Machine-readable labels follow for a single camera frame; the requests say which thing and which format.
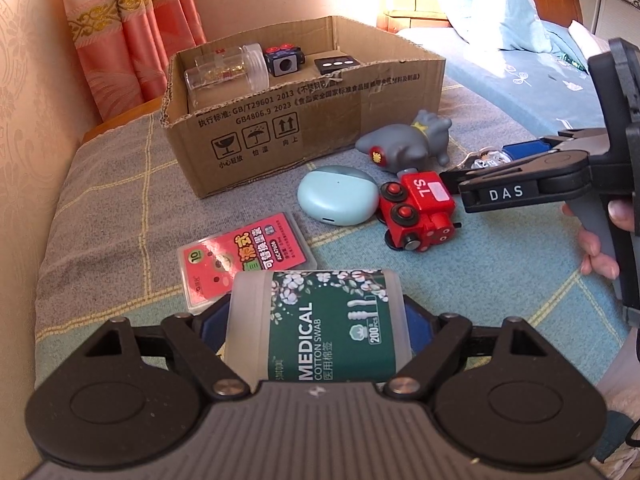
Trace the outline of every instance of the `blue bed sheet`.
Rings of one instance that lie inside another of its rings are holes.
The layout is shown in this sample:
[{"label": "blue bed sheet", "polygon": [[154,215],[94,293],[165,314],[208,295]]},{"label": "blue bed sheet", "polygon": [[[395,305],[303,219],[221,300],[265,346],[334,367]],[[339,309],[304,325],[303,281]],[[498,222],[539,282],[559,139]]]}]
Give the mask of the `blue bed sheet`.
[{"label": "blue bed sheet", "polygon": [[486,52],[453,28],[406,28],[398,36],[446,58],[447,76],[487,99],[537,137],[604,126],[591,77],[553,54]]}]

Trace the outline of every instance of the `cream wallpaper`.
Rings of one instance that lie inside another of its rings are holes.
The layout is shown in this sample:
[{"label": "cream wallpaper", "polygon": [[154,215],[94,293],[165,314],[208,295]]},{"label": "cream wallpaper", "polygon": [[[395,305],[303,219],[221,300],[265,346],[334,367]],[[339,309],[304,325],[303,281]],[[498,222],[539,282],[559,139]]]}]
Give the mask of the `cream wallpaper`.
[{"label": "cream wallpaper", "polygon": [[33,299],[58,192],[99,115],[62,0],[0,0],[0,479],[37,456],[24,426],[33,387]]}]

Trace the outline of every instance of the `pillow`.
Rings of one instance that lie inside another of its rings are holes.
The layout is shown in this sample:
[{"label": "pillow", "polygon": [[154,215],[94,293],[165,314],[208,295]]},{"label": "pillow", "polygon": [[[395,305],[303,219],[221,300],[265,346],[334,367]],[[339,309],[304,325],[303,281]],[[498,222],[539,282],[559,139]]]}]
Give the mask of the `pillow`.
[{"label": "pillow", "polygon": [[438,0],[456,32],[482,50],[551,52],[533,0]]},{"label": "pillow", "polygon": [[583,24],[576,21],[569,25],[569,34],[578,44],[582,55],[588,60],[591,56],[597,56],[610,51],[609,42],[591,34]]},{"label": "pillow", "polygon": [[565,54],[573,61],[572,65],[577,69],[588,72],[587,59],[578,44],[575,43],[574,38],[569,34],[569,29],[557,23],[542,21],[542,24],[551,38],[551,53],[560,59],[563,59],[563,54]]}]

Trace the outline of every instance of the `red toy train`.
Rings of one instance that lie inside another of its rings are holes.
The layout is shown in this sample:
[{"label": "red toy train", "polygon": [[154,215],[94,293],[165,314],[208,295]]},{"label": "red toy train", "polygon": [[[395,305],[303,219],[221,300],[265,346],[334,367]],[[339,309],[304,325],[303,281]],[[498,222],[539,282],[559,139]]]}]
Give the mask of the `red toy train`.
[{"label": "red toy train", "polygon": [[434,171],[404,174],[380,186],[378,219],[386,224],[386,244],[396,251],[426,251],[449,240],[461,225],[451,221],[456,208]]}]

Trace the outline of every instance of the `black dice toy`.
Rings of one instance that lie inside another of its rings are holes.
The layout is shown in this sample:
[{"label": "black dice toy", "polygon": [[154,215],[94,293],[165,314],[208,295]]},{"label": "black dice toy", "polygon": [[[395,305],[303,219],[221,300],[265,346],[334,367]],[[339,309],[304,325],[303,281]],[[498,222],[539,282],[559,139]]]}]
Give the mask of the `black dice toy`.
[{"label": "black dice toy", "polygon": [[331,72],[360,64],[351,56],[323,57],[322,59],[316,59],[315,63],[320,75],[327,75]]},{"label": "black dice toy", "polygon": [[271,75],[278,77],[300,70],[300,65],[305,63],[305,54],[300,47],[285,43],[267,48],[264,51],[264,60]]}]

